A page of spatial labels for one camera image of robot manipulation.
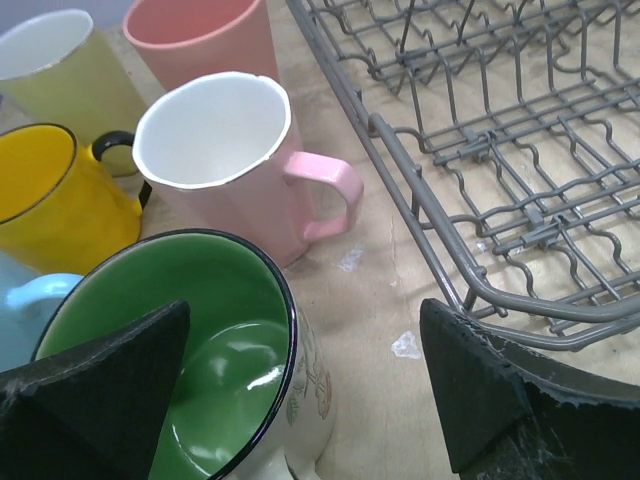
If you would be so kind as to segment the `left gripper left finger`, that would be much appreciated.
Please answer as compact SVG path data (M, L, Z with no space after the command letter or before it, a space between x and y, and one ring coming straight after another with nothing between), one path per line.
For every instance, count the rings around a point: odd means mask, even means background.
M176 301L2 372L2 478L147 478L189 330Z

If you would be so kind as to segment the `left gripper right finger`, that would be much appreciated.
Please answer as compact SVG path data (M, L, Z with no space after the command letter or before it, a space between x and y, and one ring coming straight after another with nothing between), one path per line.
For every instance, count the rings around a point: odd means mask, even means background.
M435 299L421 304L420 335L460 478L638 478L638 386L558 362Z

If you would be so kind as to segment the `light blue mug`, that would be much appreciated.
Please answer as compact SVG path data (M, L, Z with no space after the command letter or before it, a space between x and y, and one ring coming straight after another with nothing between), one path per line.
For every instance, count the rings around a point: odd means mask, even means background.
M1 253L1 371L30 362L40 337L61 301L81 275L40 275Z

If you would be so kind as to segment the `white floral mug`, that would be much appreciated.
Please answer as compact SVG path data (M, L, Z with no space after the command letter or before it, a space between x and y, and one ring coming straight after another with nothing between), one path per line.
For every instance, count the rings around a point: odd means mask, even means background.
M166 232L112 256L64 299L36 358L175 300L191 328L152 479L313 479L335 422L330 371L281 270L251 242Z

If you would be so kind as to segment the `yellow mug black handle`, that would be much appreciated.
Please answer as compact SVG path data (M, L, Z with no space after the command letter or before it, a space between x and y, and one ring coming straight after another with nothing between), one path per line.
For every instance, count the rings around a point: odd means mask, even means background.
M2 252L41 274L85 275L136 243L151 187L130 198L102 164L107 150L133 142L112 131L84 145L52 123L2 134Z

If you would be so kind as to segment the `pink faceted mug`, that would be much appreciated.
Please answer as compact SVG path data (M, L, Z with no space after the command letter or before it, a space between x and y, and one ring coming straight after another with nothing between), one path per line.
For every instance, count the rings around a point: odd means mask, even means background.
M175 211L251 241L281 267L352 230L360 213L359 174L304 151L289 96L267 76L228 71L164 94L139 120L132 155Z

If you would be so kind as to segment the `light green faceted mug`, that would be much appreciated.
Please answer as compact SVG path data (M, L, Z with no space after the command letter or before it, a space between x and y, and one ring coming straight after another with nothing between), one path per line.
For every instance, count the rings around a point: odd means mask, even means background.
M147 109L92 17L73 8L1 34L1 94L32 120L66 126L86 144L134 131Z

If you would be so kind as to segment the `pink tumbler cup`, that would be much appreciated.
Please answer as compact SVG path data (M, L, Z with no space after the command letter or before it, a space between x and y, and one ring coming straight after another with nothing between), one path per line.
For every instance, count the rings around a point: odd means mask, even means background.
M166 91L224 71L280 79L264 0L137 1L122 29Z

